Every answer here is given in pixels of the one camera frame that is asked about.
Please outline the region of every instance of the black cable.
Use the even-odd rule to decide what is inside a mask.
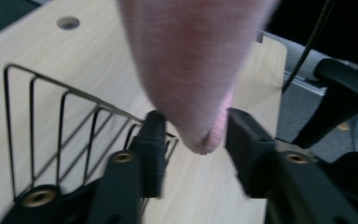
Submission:
[[[284,94],[287,90],[287,88],[292,83],[293,79],[295,79],[298,71],[300,70],[301,65],[305,62],[307,56],[310,54],[310,50],[315,43],[317,37],[321,33],[322,29],[324,28],[324,25],[327,22],[327,19],[330,15],[330,12],[333,8],[333,5],[335,3],[335,0],[326,0],[324,3],[324,7],[322,8],[321,15],[319,16],[315,28],[313,28],[312,33],[310,34],[310,38],[308,39],[307,45],[304,48],[303,53],[301,54],[300,59],[298,60],[295,69],[293,69],[293,72],[290,74],[287,81],[284,83],[282,88],[282,94]]]

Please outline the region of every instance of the dish rack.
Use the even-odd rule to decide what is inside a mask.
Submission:
[[[17,105],[17,101],[12,100],[12,97],[15,94],[11,94],[11,92],[14,90],[14,88],[18,87],[18,85],[16,84],[14,85],[14,87],[12,87],[10,85],[10,80],[12,80],[12,78],[16,78],[15,83],[18,83],[19,77],[21,77],[23,80],[29,80],[29,82],[25,84],[25,86],[27,86],[27,90],[24,90],[24,88],[20,88],[22,94],[28,95],[29,107],[27,109],[21,108],[19,110],[20,112],[16,113],[23,114],[24,111],[27,110],[29,115],[29,119],[27,121],[18,121],[13,118],[14,115],[12,111],[13,107]],[[37,88],[37,85],[54,88],[54,91],[49,91],[49,93],[47,94],[38,93],[39,88]],[[25,212],[21,210],[22,213],[28,213],[28,215],[26,216],[29,216],[30,211],[31,213],[33,211],[29,209],[35,209],[36,207],[43,207],[49,205],[50,203],[54,203],[54,198],[57,196],[57,194],[65,196],[65,200],[67,200],[68,197],[72,197],[71,200],[73,200],[75,198],[75,196],[73,195],[84,196],[87,194],[88,196],[86,198],[81,196],[83,197],[83,202],[85,200],[92,200],[92,197],[90,197],[89,189],[91,189],[91,191],[94,193],[95,190],[97,190],[98,185],[100,185],[100,183],[97,182],[102,182],[100,181],[103,177],[101,170],[103,169],[103,164],[106,164],[106,162],[109,161],[108,157],[112,155],[112,153],[115,153],[116,158],[119,158],[121,161],[125,161],[126,159],[128,159],[129,155],[131,155],[132,152],[130,154],[119,153],[131,149],[131,147],[133,147],[134,145],[134,139],[139,139],[141,133],[143,133],[143,135],[148,135],[149,140],[150,137],[154,138],[152,135],[153,133],[145,132],[150,132],[148,131],[150,130],[150,126],[152,126],[152,130],[153,128],[155,128],[154,126],[156,126],[156,120],[163,120],[163,117],[160,116],[157,112],[149,113],[149,115],[151,116],[148,115],[146,120],[138,119],[132,114],[123,111],[116,106],[111,105],[100,98],[97,98],[94,95],[88,94],[84,91],[81,91],[80,89],[74,88],[68,84],[60,82],[51,77],[42,75],[40,73],[37,73],[36,71],[17,64],[9,64],[5,68],[4,87],[7,112],[7,140],[9,167],[11,175],[11,189],[13,195],[13,202],[15,203],[15,205],[9,211],[2,223],[14,223],[13,221],[16,221],[15,219],[13,219],[13,213],[15,213],[13,212],[13,210],[25,209]],[[54,97],[56,95],[59,95],[59,99],[49,99],[50,96]],[[46,103],[41,104],[41,102],[38,102],[37,100],[39,98],[46,101]],[[58,120],[53,122],[51,121],[51,119],[45,118],[45,122],[47,124],[41,125],[41,123],[43,123],[43,120],[38,120],[38,118],[40,117],[37,116],[38,106],[42,105],[42,111],[50,111],[52,109],[49,108],[47,104],[49,104],[49,102],[54,101],[59,101],[57,103],[57,105],[59,105],[59,110],[57,111],[58,116],[55,116],[55,119]],[[71,106],[79,107],[79,105],[87,105],[86,108],[88,110],[75,110],[74,112],[74,110],[71,109]],[[72,115],[74,114],[76,114],[76,120],[74,120],[74,118],[72,117]],[[16,127],[27,125],[26,123],[28,123],[29,125],[29,143],[25,145],[29,147],[29,150],[24,150],[23,147],[16,147],[16,136],[23,137],[23,135],[25,134],[20,133],[19,135],[18,133],[16,133]],[[47,128],[48,130],[56,129],[58,135],[57,139],[55,139],[57,143],[49,144],[48,148],[46,147],[46,144],[42,146],[43,143],[46,141],[38,139],[40,137],[43,138],[44,136],[48,135],[37,134],[38,128],[40,127],[40,129],[42,130],[46,127],[45,125],[49,126],[49,128]],[[161,126],[158,128],[163,128],[160,130],[164,130],[164,159],[166,161],[166,164],[168,164],[168,161],[172,156],[179,139],[176,136],[165,132],[165,124],[163,125],[163,127]],[[106,137],[104,137],[103,140],[101,140],[99,136],[102,133],[103,136],[111,136],[110,139],[106,139]],[[84,144],[80,144],[79,139],[83,140]],[[103,147],[98,147],[98,144],[100,142],[103,142],[101,143]],[[27,157],[29,156],[29,160],[24,159],[24,155],[26,155]],[[29,174],[27,174],[28,177],[25,177],[24,172],[19,171],[18,168],[18,166],[23,168],[24,163],[27,163],[27,165],[29,166]],[[141,167],[145,168],[145,158],[142,161]],[[74,175],[76,175],[76,181],[71,180],[71,176]],[[43,188],[45,186],[47,186],[48,189],[40,190],[40,188]],[[158,196],[159,192],[154,193],[154,195],[152,196],[145,195],[144,189],[144,192],[141,193],[141,199],[138,206],[140,209],[140,216],[142,216],[142,214],[144,213],[149,198]],[[78,203],[78,201],[76,200],[71,201],[72,204],[74,204],[74,202]],[[82,209],[90,209],[90,204],[91,202],[86,202],[87,206],[83,206]],[[71,211],[69,213],[72,213],[74,214],[73,216],[76,216],[76,212],[79,213],[79,211]],[[84,216],[84,214],[81,216],[83,217],[79,217],[80,219],[78,219],[77,221],[74,221],[75,219],[73,217],[66,218],[66,222],[63,223],[79,223],[79,220],[81,220],[81,222],[86,223],[87,220],[85,220],[84,218],[88,218],[88,216]],[[32,220],[30,220],[27,219],[25,222],[32,223]],[[33,220],[34,223],[42,223],[40,218],[37,220]],[[121,219],[121,221],[123,222],[119,222],[120,218],[117,216],[110,217],[109,220],[109,223],[128,223],[126,221],[123,221],[123,219]]]

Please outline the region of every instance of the black wire basket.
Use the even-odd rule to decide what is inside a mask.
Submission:
[[[13,86],[10,85],[12,78],[15,79]],[[103,164],[106,164],[108,156],[127,150],[145,122],[91,94],[16,64],[5,68],[4,85],[11,188],[13,202],[20,206],[24,196],[41,186],[55,186],[69,194],[92,186],[103,176]],[[21,96],[12,93],[16,88],[20,89]],[[39,92],[45,88],[49,91]],[[16,110],[16,103],[26,100],[26,95],[29,107]],[[24,117],[25,111],[28,111],[29,118],[16,120],[15,116]],[[24,126],[29,127],[27,133],[16,133],[18,127],[23,130]],[[57,137],[44,133],[48,130],[55,130]],[[164,141],[168,164],[179,140],[165,133]],[[23,171],[24,166],[29,166],[25,169],[28,172]],[[46,196],[38,195],[33,199],[43,201]],[[147,202],[148,198],[141,199],[142,213]]]

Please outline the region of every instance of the fabric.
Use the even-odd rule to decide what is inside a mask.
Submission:
[[[187,147],[219,145],[239,69],[276,0],[118,0],[139,77]]]

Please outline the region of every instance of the table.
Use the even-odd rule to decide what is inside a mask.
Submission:
[[[57,20],[67,16],[78,18],[80,25],[73,30],[60,29]],[[267,37],[262,44],[255,42],[234,96],[233,106],[253,114],[272,136],[277,126],[285,54],[281,43]],[[114,1],[53,1],[0,32],[0,216],[11,200],[2,76],[8,63],[96,95],[138,118],[153,109],[135,75]],[[43,92],[54,94],[48,88]],[[42,102],[47,110],[52,107],[49,101]],[[21,115],[26,116],[26,108],[21,108],[21,101],[14,104],[20,106],[20,117],[14,122],[25,129]],[[166,172],[164,197],[149,203],[144,220],[155,224],[262,223],[264,211],[265,200],[249,200],[242,195],[223,148],[199,156],[180,143]]]

